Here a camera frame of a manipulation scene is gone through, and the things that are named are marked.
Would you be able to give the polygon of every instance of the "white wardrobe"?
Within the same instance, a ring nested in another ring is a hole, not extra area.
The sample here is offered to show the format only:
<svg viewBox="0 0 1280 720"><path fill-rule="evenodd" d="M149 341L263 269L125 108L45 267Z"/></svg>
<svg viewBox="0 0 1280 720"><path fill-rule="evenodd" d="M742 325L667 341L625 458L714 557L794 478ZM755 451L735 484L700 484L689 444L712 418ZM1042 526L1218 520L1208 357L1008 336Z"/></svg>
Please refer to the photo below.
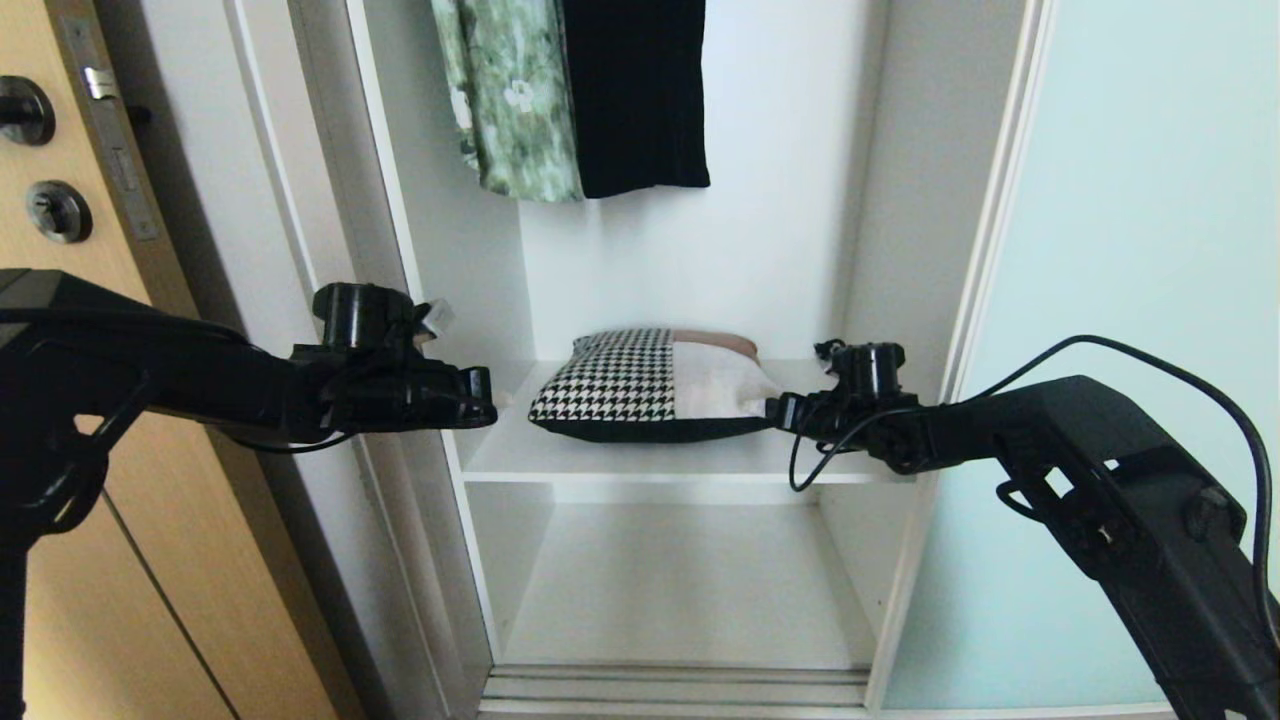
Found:
<svg viewBox="0 0 1280 720"><path fill-rule="evenodd" d="M426 0L348 0L403 264L488 365L497 425L447 432L494 669L481 710L861 717L878 710L933 478L791 436L602 446L525 419L572 340L733 332L794 392L813 343L892 341L954 398L1046 22L1036 0L708 0L707 190L566 205L480 190ZM797 466L818 460L806 442Z"/></svg>

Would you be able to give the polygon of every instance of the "door lock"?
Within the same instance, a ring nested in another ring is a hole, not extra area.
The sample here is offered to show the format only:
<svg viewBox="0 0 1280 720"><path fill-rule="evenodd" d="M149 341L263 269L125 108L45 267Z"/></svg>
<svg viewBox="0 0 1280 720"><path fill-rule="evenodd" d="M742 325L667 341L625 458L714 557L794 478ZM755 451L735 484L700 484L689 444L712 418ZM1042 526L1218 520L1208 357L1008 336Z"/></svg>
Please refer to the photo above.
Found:
<svg viewBox="0 0 1280 720"><path fill-rule="evenodd" d="M84 197L61 181L44 181L27 191L27 217L45 237L69 245L93 232L93 215Z"/></svg>

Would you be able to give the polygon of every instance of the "houndstooth fabric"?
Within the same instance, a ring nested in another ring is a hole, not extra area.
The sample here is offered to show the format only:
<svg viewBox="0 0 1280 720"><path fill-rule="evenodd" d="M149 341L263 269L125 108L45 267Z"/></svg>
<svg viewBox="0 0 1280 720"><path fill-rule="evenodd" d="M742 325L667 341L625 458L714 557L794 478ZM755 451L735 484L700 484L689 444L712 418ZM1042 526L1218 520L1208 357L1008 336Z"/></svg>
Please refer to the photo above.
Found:
<svg viewBox="0 0 1280 720"><path fill-rule="evenodd" d="M676 419L669 329L613 331L573 341L573 357L538 393L529 419L655 423Z"/></svg>

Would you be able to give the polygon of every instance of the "pillow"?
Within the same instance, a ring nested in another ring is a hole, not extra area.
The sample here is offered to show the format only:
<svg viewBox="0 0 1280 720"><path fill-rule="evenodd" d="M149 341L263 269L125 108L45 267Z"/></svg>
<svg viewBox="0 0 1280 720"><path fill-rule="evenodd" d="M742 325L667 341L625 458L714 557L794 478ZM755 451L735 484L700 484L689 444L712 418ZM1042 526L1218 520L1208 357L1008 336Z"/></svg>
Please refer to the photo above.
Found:
<svg viewBox="0 0 1280 720"><path fill-rule="evenodd" d="M782 389L755 354L755 343L724 333L580 337L573 356L534 398L529 419L591 442L696 442L763 430L771 427L764 402Z"/></svg>

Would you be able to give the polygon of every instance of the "green floral garment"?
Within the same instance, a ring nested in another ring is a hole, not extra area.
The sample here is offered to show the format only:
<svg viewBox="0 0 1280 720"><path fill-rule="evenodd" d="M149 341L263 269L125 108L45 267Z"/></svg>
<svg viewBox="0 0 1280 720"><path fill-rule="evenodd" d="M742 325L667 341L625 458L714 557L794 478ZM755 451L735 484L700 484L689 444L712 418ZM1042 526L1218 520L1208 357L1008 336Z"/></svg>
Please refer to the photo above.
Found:
<svg viewBox="0 0 1280 720"><path fill-rule="evenodd" d="M480 186L582 199L557 0L431 0L462 156Z"/></svg>

